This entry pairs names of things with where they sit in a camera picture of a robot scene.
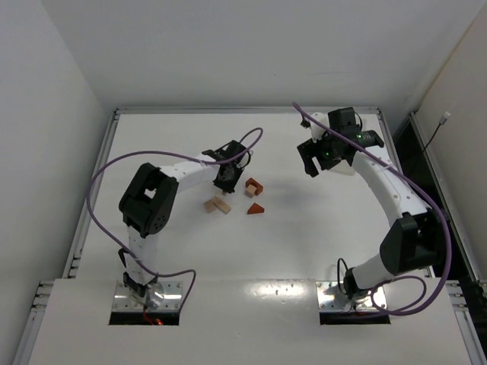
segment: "wall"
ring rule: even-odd
[[[429,139],[440,116],[451,117],[440,128],[429,153],[447,184],[482,276],[487,278],[487,5],[426,95],[418,112],[419,128]]]
[[[0,2],[0,364],[62,274],[107,115],[37,0]]]
[[[485,0],[43,0],[103,104],[417,107]]]

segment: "wooden block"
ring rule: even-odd
[[[218,196],[215,196],[212,199],[212,202],[216,205],[216,208],[220,209],[223,211],[225,214],[230,213],[231,211],[231,206],[225,203],[223,200],[221,200]]]
[[[212,200],[208,200],[203,205],[205,206],[206,213],[211,213],[216,209],[216,205]]]
[[[264,187],[260,185],[255,179],[250,178],[245,182],[245,187],[248,187],[249,185],[255,186],[256,189],[256,195],[260,195],[264,191]]]
[[[245,195],[253,198],[253,196],[256,194],[257,187],[254,185],[248,185],[248,187],[245,188]]]
[[[266,209],[264,209],[263,207],[261,207],[257,203],[253,203],[250,206],[249,210],[247,211],[247,214],[261,214],[264,211],[266,211]]]

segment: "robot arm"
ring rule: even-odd
[[[335,110],[328,114],[328,120],[330,128],[390,163],[380,137],[375,131],[361,130],[353,108]],[[306,121],[301,124],[305,128],[309,126]],[[312,177],[318,174],[314,158],[321,170],[329,170],[346,160],[367,182],[389,221],[390,230],[380,245],[379,254],[345,273],[343,284],[349,298],[361,296],[376,284],[404,272],[440,261],[442,235],[433,211],[389,169],[323,130],[317,131],[316,126],[312,129],[312,138],[300,144],[298,151],[306,173]]]
[[[241,143],[231,141],[215,151],[202,152],[196,159],[223,161],[244,150]],[[247,165],[249,158],[241,157],[222,165],[191,161],[162,167],[150,163],[141,165],[119,203],[129,233],[129,248],[138,260],[149,268],[154,267],[158,233],[169,221],[178,193],[211,181],[223,191],[232,193],[244,171],[243,164]],[[120,250],[119,256],[126,267],[124,283],[132,292],[144,298],[148,284],[156,282],[157,278],[143,270],[127,252]]]

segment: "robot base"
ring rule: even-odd
[[[117,283],[113,295],[110,325],[152,325],[144,316],[159,319],[164,325],[179,325],[179,308],[183,299],[182,281],[159,281],[151,284],[147,299],[134,295],[124,283]]]
[[[317,281],[318,307],[321,325],[390,324],[389,316],[380,314],[373,306],[371,292],[351,300],[343,294],[337,281]],[[374,294],[375,303],[387,308],[384,289]]]

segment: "white table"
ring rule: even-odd
[[[382,135],[377,114],[361,116],[364,129]],[[296,146],[310,135],[299,122],[297,113],[122,114],[109,160],[137,150],[196,156],[256,126],[265,134],[237,191],[225,197],[230,214],[205,213],[212,184],[176,198],[156,269],[198,272],[180,326],[107,325],[123,267],[118,246],[92,224],[76,279],[56,281],[30,364],[469,363],[445,292],[423,313],[391,325],[320,326],[315,280],[335,280],[338,257],[353,266],[375,255],[388,224],[359,175],[304,173]],[[176,160],[120,162],[105,173],[97,197],[96,215],[124,240],[118,202],[147,161]],[[244,195],[251,176],[264,185],[254,199]],[[253,202],[266,212],[246,215]],[[435,283],[428,280],[428,289]],[[390,307],[408,303],[419,289],[415,282],[390,285]]]

